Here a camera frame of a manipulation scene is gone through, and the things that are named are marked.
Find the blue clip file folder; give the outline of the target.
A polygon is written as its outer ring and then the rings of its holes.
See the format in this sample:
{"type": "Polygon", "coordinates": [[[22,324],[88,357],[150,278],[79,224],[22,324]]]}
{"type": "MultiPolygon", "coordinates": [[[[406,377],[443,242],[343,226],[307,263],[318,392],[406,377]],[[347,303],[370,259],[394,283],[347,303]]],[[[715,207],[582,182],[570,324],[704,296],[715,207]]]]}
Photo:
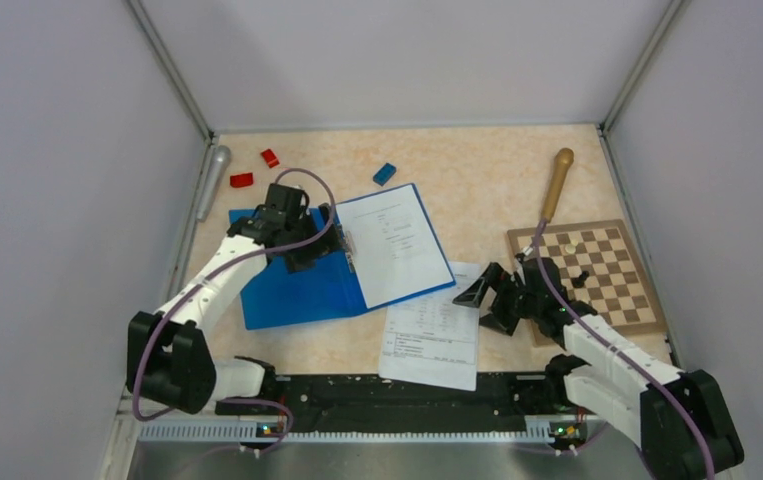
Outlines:
{"type": "Polygon", "coordinates": [[[336,213],[344,247],[319,259],[309,270],[288,273],[277,257],[239,295],[248,330],[355,317],[368,310],[354,273],[351,247],[336,213]]]}

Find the Chinese printed paper sheet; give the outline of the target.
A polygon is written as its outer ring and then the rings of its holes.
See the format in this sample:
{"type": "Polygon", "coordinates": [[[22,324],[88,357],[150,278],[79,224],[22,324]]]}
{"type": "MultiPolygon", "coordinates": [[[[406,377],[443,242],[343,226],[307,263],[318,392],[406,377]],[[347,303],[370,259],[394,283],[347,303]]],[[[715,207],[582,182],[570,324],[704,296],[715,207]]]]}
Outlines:
{"type": "Polygon", "coordinates": [[[481,275],[475,263],[453,262],[455,284],[386,309],[378,375],[383,379],[474,391],[479,313],[453,299],[481,275]]]}

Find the English printed paper sheet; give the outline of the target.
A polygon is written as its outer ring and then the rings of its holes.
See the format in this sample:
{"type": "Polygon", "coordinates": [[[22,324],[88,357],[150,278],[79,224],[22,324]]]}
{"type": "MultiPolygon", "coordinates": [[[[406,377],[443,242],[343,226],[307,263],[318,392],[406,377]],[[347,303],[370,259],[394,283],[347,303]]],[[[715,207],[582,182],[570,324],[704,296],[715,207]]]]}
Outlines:
{"type": "Polygon", "coordinates": [[[455,284],[415,184],[345,201],[336,213],[368,310],[455,284]]]}

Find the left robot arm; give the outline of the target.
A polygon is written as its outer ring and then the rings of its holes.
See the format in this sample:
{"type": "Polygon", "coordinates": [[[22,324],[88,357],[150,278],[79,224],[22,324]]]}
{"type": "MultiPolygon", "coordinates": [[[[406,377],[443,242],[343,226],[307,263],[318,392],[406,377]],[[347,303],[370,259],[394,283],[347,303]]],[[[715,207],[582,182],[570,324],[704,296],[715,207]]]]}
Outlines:
{"type": "Polygon", "coordinates": [[[273,259],[288,272],[308,270],[340,250],[335,204],[309,206],[308,194],[273,183],[265,200],[234,220],[211,259],[171,300],[140,311],[128,324],[126,387],[136,401],[148,399],[188,414],[211,401],[240,398],[254,413],[276,404],[270,367],[235,357],[217,362],[208,339],[227,308],[273,259]]]}

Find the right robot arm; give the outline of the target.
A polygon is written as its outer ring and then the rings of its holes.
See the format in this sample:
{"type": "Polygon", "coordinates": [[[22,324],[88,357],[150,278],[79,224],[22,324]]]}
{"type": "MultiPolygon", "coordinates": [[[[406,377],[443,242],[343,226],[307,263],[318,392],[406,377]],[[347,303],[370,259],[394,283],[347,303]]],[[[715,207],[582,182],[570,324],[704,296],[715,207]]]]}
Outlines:
{"type": "Polygon", "coordinates": [[[631,440],[656,479],[708,479],[743,463],[745,450],[716,379],[648,354],[588,303],[572,299],[555,263],[517,257],[508,272],[491,263],[457,306],[479,309],[482,325],[507,334],[529,320],[562,354],[546,367],[546,404],[594,413],[631,440]]]}

